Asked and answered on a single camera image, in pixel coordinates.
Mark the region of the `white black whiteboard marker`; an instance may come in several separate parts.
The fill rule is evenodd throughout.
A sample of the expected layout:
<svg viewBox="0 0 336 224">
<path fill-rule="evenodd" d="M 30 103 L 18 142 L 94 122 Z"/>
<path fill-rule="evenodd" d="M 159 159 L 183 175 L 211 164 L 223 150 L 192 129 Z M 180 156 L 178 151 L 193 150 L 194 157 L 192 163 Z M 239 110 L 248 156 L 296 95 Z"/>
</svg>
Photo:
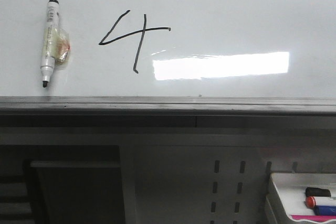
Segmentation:
<svg viewBox="0 0 336 224">
<path fill-rule="evenodd" d="M 70 55 L 68 33 L 60 27 L 59 1 L 47 3 L 43 48 L 40 62 L 42 87 L 46 88 L 54 73 L 55 66 L 63 65 Z"/>
</svg>

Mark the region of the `white whiteboard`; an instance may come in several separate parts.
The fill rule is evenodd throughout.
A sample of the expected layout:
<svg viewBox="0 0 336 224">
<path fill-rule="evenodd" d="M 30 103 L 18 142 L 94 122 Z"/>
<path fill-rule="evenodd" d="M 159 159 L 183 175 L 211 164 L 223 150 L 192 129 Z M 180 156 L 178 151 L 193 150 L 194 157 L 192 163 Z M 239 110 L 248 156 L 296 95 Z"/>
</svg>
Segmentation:
<svg viewBox="0 0 336 224">
<path fill-rule="evenodd" d="M 335 127 L 335 0 L 1 0 L 1 126 Z"/>
</svg>

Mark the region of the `white slotted shelf panel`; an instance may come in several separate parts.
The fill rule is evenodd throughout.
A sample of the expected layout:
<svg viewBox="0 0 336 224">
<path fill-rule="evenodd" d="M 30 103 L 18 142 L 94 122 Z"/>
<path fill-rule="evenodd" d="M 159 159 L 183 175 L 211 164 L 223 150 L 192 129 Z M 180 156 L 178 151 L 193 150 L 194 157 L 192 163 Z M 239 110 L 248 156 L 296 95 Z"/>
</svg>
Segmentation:
<svg viewBox="0 0 336 224">
<path fill-rule="evenodd" d="M 267 223 L 270 175 L 334 173 L 334 147 L 120 146 L 127 223 Z"/>
</svg>

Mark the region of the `dark cabinet unit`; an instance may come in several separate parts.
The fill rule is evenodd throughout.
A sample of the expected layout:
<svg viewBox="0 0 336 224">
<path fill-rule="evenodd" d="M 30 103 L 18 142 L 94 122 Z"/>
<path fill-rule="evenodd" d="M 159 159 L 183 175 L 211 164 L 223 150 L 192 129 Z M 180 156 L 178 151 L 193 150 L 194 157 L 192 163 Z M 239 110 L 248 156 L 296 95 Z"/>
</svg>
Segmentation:
<svg viewBox="0 0 336 224">
<path fill-rule="evenodd" d="M 125 223 L 117 146 L 1 146 L 1 223 Z"/>
</svg>

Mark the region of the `white plastic tray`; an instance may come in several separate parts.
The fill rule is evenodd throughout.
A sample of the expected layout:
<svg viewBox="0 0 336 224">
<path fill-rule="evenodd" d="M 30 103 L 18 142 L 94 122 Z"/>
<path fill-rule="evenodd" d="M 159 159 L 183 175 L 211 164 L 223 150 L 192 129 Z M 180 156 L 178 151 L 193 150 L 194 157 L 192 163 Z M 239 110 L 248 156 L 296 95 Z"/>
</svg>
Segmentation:
<svg viewBox="0 0 336 224">
<path fill-rule="evenodd" d="M 335 197 L 335 174 L 272 173 L 265 202 L 269 223 L 335 223 L 293 220 L 291 215 L 314 216 L 313 209 L 306 205 L 305 189 L 317 187 L 331 191 Z"/>
</svg>

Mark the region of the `red capped marker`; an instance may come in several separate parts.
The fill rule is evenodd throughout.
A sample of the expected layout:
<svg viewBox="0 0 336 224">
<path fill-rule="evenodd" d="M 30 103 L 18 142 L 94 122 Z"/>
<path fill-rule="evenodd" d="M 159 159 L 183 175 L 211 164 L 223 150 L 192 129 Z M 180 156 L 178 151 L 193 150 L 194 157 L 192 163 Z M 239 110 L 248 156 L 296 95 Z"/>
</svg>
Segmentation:
<svg viewBox="0 0 336 224">
<path fill-rule="evenodd" d="M 317 197 L 317 196 L 309 196 L 305 200 L 308 208 L 314 208 L 317 206 L 328 206 L 335 207 L 335 198 L 333 197 Z"/>
</svg>

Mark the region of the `blue capped marker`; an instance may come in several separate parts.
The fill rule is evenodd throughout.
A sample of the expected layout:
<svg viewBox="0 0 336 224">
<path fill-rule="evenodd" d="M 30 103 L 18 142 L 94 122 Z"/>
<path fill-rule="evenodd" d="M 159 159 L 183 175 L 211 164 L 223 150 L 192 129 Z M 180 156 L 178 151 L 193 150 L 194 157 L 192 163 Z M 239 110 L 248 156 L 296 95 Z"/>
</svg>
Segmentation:
<svg viewBox="0 0 336 224">
<path fill-rule="evenodd" d="M 317 216 L 336 216 L 336 206 L 315 206 L 313 211 Z"/>
</svg>

